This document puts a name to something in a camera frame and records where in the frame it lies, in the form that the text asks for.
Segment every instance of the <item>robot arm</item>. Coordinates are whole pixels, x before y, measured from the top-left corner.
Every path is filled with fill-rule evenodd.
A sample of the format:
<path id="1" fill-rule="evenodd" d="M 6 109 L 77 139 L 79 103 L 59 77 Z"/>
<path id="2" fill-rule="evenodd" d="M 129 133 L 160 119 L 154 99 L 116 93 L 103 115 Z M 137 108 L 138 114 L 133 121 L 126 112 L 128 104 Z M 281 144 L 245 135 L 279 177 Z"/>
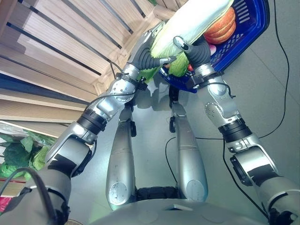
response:
<path id="1" fill-rule="evenodd" d="M 137 81 L 140 70 L 162 66 L 176 59 L 155 59 L 150 55 L 150 47 L 164 24 L 159 23 L 140 37 L 122 73 L 112 82 L 107 92 L 92 101 L 78 121 L 73 122 L 49 150 L 45 158 L 46 164 L 38 174 L 48 191 L 55 218 L 48 217 L 37 186 L 29 180 L 1 215 L 1 224 L 57 225 L 67 221 L 70 178 L 82 173 L 92 158 L 87 144 L 95 143 L 98 133 L 104 131 L 107 122 L 134 97 L 136 89 L 142 86 L 144 80 Z"/>
<path id="2" fill-rule="evenodd" d="M 210 64 L 210 48 L 205 39 L 201 37 L 194 46 L 181 37 L 175 37 L 174 44 L 185 52 L 195 69 L 195 75 L 187 85 L 199 89 L 206 115 L 223 135 L 226 147 L 234 154 L 230 161 L 235 172 L 242 184 L 254 186 L 269 216 L 269 223 L 299 222 L 299 187 L 279 176 L 259 138 L 246 126 L 230 96 L 228 85 Z"/>

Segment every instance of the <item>wooden slat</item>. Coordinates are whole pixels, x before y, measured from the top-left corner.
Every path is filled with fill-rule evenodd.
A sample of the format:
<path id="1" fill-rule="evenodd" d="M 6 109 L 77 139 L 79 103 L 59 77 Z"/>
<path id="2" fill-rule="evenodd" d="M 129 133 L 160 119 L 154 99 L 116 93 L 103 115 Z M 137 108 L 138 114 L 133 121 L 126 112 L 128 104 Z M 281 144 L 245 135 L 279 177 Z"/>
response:
<path id="1" fill-rule="evenodd" d="M 27 2 L 31 4 L 34 4 L 35 2 L 36 4 L 34 4 L 34 7 L 37 10 L 73 33 L 107 58 L 110 58 L 110 55 L 114 54 L 118 49 L 115 44 L 61 0 L 27 0 Z"/>
<path id="2" fill-rule="evenodd" d="M 17 0 L 0 0 L 0 37 L 16 3 Z"/>
<path id="3" fill-rule="evenodd" d="M 100 73 L 109 65 L 106 60 L 19 3 L 9 22 Z"/>
<path id="4" fill-rule="evenodd" d="M 179 9 L 176 0 L 164 0 L 164 3 L 170 10 L 177 11 Z"/>
<path id="5" fill-rule="evenodd" d="M 169 20 L 175 14 L 174 11 L 160 5 L 154 7 L 153 13 L 160 20 Z"/>
<path id="6" fill-rule="evenodd" d="M 148 0 L 135 0 L 145 15 L 149 15 L 154 8 Z"/>
<path id="7" fill-rule="evenodd" d="M 82 112 L 21 102 L 0 100 L 0 120 L 71 123 Z"/>
<path id="8" fill-rule="evenodd" d="M 0 188 L 2 187 L 3 184 L 4 181 L 0 180 Z M 24 187 L 24 183 L 9 182 L 7 187 L 4 189 L 1 197 L 7 197 L 7 198 L 16 197 L 23 189 L 23 187 Z"/>
<path id="9" fill-rule="evenodd" d="M 62 72 L 68 73 L 84 82 L 93 83 L 99 78 L 98 74 L 95 74 L 8 26 L 5 28 L 2 37 L 0 37 L 0 43 L 51 67 L 57 68 Z"/>
<path id="10" fill-rule="evenodd" d="M 138 30 L 144 19 L 130 0 L 106 0 L 106 2 L 110 4 L 133 31 Z"/>
<path id="11" fill-rule="evenodd" d="M 179 0 L 181 6 L 183 6 L 188 0 Z"/>
<path id="12" fill-rule="evenodd" d="M 88 16 L 121 46 L 130 37 L 130 33 L 98 0 L 73 0 L 80 11 Z"/>
<path id="13" fill-rule="evenodd" d="M 28 69 L 17 63 L 0 58 L 0 73 L 26 81 L 43 88 L 47 88 L 65 95 L 69 95 L 84 101 L 92 101 L 96 95 L 63 83 L 42 73 Z"/>
<path id="14" fill-rule="evenodd" d="M 58 138 L 67 127 L 59 123 L 47 122 L 27 122 L 27 121 L 13 121 L 13 120 L 0 120 L 0 123 L 8 124 L 17 128 L 30 130 L 39 134 L 47 135 L 50 137 Z"/>
<path id="15" fill-rule="evenodd" d="M 126 42 L 124 47 L 121 49 L 120 54 L 116 55 L 114 62 L 116 62 L 121 68 L 123 68 L 127 62 L 127 59 L 131 53 L 132 48 L 135 46 L 138 38 L 146 31 L 154 27 L 156 24 L 161 22 L 160 19 L 156 18 L 153 12 L 151 12 L 143 23 L 140 24 L 140 27 L 137 29 L 135 33 L 133 33 L 132 37 Z M 105 74 L 103 74 L 98 81 L 105 84 L 105 87 L 110 85 L 110 82 L 113 80 L 113 74 L 111 72 L 110 67 L 107 68 Z"/>
<path id="16" fill-rule="evenodd" d="M 83 89 L 83 90 L 86 90 L 93 94 L 96 94 L 95 88 L 93 87 L 92 84 L 83 82 L 82 80 L 75 78 L 75 77 L 71 76 L 70 74 L 66 74 L 56 68 L 53 68 L 47 64 L 44 64 L 44 63 L 37 61 L 27 55 L 19 53 L 11 48 L 8 48 L 8 47 L 0 44 L 0 56 L 2 56 L 2 55 L 7 58 L 10 58 L 14 61 L 17 61 L 19 63 L 22 63 L 30 68 L 33 68 L 37 71 L 42 71 L 45 75 L 48 75 L 49 77 L 53 77 L 64 83 L 74 85 L 80 89 Z"/>
<path id="17" fill-rule="evenodd" d="M 86 105 L 0 88 L 0 99 L 84 111 Z"/>
<path id="18" fill-rule="evenodd" d="M 166 5 L 165 5 L 165 3 L 164 3 L 164 0 L 156 0 L 156 3 L 157 3 L 159 6 L 166 7 Z"/>
<path id="19" fill-rule="evenodd" d="M 116 63 L 123 68 L 127 62 L 127 59 L 131 53 L 132 48 L 135 46 L 137 40 L 140 38 L 140 36 L 148 29 L 151 29 L 156 24 L 161 22 L 160 19 L 156 18 L 153 13 L 149 14 L 144 20 L 142 24 L 140 24 L 140 27 L 137 29 L 135 34 L 126 42 L 124 47 L 121 50 L 121 53 L 116 56 Z"/>

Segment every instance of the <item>green leafy vegetable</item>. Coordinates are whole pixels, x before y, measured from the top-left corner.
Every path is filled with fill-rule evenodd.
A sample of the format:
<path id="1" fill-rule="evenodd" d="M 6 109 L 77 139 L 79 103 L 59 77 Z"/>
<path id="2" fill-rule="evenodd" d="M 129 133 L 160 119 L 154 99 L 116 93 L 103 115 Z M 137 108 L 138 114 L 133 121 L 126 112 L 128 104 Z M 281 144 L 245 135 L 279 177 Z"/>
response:
<path id="1" fill-rule="evenodd" d="M 49 150 L 48 146 L 43 146 L 42 149 L 33 157 L 32 165 L 36 170 L 40 170 L 45 165 L 45 157 Z"/>
<path id="2" fill-rule="evenodd" d="M 5 134 L 0 134 L 0 138 L 2 138 L 6 142 L 13 142 L 14 141 L 11 136 L 5 135 Z"/>
<path id="3" fill-rule="evenodd" d="M 173 38 L 181 36 L 187 43 L 192 44 L 229 9 L 232 3 L 233 0 L 187 1 L 158 33 L 151 48 L 151 55 L 155 58 L 178 57 L 171 63 L 169 73 L 183 76 L 188 60 L 179 55 L 182 51 L 174 45 Z M 152 77 L 154 72 L 148 74 L 148 78 Z"/>
<path id="4" fill-rule="evenodd" d="M 30 130 L 24 130 L 32 139 L 40 144 L 51 146 L 55 143 L 56 138 L 47 135 L 38 134 Z"/>
<path id="5" fill-rule="evenodd" d="M 1 177 L 9 177 L 18 167 L 15 165 L 7 165 L 6 162 L 0 165 L 0 176 Z M 20 177 L 24 174 L 24 172 L 18 172 L 14 178 Z"/>
<path id="6" fill-rule="evenodd" d="M 29 173 L 25 173 L 24 174 L 24 178 L 25 178 L 25 180 L 30 180 L 30 178 L 31 178 L 31 175 L 29 174 Z"/>
<path id="7" fill-rule="evenodd" d="M 32 137 L 30 137 L 30 136 L 25 137 L 20 142 L 24 146 L 24 148 L 27 152 L 31 152 L 32 145 L 33 145 Z"/>
<path id="8" fill-rule="evenodd" d="M 188 68 L 188 59 L 185 53 L 180 53 L 177 56 L 177 63 L 171 63 L 169 68 L 169 73 L 174 76 L 183 76 Z"/>
<path id="9" fill-rule="evenodd" d="M 152 3 L 154 6 L 157 5 L 156 0 L 148 0 L 150 3 Z"/>
<path id="10" fill-rule="evenodd" d="M 16 167 L 28 166 L 30 153 L 28 153 L 21 143 L 11 143 L 3 152 L 4 161 L 8 165 Z"/>

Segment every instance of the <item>red vegetable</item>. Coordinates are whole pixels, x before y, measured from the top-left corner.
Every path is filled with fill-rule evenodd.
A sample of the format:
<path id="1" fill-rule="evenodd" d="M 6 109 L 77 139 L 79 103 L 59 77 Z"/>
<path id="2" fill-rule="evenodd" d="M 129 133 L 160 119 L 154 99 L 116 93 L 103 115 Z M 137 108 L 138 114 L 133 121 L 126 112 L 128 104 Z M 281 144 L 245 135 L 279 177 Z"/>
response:
<path id="1" fill-rule="evenodd" d="M 189 64 L 188 66 L 187 66 L 187 69 L 188 69 L 188 71 L 193 71 L 194 69 L 192 68 L 192 65 L 191 64 Z"/>

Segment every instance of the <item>silver metal casing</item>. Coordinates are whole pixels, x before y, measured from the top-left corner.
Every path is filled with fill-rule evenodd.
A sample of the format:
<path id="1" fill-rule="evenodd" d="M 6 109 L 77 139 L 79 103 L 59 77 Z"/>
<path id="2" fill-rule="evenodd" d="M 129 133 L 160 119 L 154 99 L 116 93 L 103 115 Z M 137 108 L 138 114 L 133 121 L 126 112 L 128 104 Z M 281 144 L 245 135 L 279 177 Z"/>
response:
<path id="1" fill-rule="evenodd" d="M 178 145 L 178 189 L 183 198 L 204 202 L 208 187 L 198 144 L 183 106 L 173 103 L 172 114 L 175 116 Z"/>
<path id="2" fill-rule="evenodd" d="M 131 109 L 125 107 L 112 144 L 106 178 L 106 198 L 112 210 L 135 199 L 135 168 L 131 143 Z"/>

